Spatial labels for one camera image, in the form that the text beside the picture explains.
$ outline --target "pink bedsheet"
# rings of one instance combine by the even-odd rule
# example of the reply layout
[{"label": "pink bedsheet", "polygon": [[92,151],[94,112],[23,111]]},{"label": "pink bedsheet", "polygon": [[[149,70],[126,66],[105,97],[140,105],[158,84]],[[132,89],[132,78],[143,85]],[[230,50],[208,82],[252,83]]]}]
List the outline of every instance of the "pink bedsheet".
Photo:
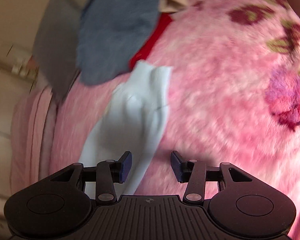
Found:
[{"label": "pink bedsheet", "polygon": [[[300,240],[300,19],[285,0],[190,0],[148,62],[173,67],[170,116],[136,194],[183,195],[169,156],[231,162],[289,196]],[[77,162],[113,89],[78,81],[61,107],[50,172]],[[217,192],[208,183],[206,198]]]}]

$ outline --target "metal pivot screw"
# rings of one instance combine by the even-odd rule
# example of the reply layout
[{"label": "metal pivot screw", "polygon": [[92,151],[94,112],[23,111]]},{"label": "metal pivot screw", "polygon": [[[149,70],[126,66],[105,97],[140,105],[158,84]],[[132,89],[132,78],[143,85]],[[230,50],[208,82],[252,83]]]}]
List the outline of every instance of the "metal pivot screw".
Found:
[{"label": "metal pivot screw", "polygon": [[108,193],[103,193],[98,196],[98,199],[101,201],[104,201],[104,202],[113,200],[113,198],[114,198],[114,196],[112,194],[108,194]]},{"label": "metal pivot screw", "polygon": [[186,195],[186,199],[189,201],[199,201],[201,199],[201,196],[196,193],[191,193]]}]

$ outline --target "pink fleece blanket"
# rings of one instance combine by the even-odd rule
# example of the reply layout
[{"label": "pink fleece blanket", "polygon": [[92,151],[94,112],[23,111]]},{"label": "pink fleece blanket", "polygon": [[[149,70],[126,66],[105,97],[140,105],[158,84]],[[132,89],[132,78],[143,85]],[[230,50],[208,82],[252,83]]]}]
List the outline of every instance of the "pink fleece blanket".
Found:
[{"label": "pink fleece blanket", "polygon": [[[183,195],[169,156],[231,162],[289,196],[300,240],[300,19],[285,0],[190,0],[147,59],[173,67],[170,116],[136,194]],[[77,162],[113,89],[78,81],[61,107],[50,172]],[[206,198],[217,192],[208,183]]]}]

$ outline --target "gray pillow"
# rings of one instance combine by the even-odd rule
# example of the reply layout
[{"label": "gray pillow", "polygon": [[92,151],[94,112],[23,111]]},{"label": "gray pillow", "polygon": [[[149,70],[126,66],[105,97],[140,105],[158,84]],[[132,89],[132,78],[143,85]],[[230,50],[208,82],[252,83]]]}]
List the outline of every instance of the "gray pillow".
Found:
[{"label": "gray pillow", "polygon": [[80,16],[73,0],[50,0],[34,40],[34,59],[58,101],[65,99],[79,73],[75,62]]}]

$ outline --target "circular button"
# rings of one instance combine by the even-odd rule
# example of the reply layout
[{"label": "circular button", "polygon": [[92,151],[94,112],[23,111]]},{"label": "circular button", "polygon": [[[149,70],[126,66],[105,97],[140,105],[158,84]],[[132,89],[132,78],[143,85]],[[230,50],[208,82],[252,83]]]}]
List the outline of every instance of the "circular button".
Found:
[{"label": "circular button", "polygon": [[36,214],[52,214],[63,208],[64,205],[64,199],[55,194],[37,195],[27,203],[28,209]]},{"label": "circular button", "polygon": [[199,201],[201,199],[201,196],[196,193],[191,193],[186,195],[186,199],[189,201]]},{"label": "circular button", "polygon": [[110,201],[114,199],[114,196],[112,194],[103,193],[98,196],[98,199],[101,201]]},{"label": "circular button", "polygon": [[239,198],[236,202],[237,208],[244,214],[261,217],[273,210],[270,199],[259,195],[247,195]]}]

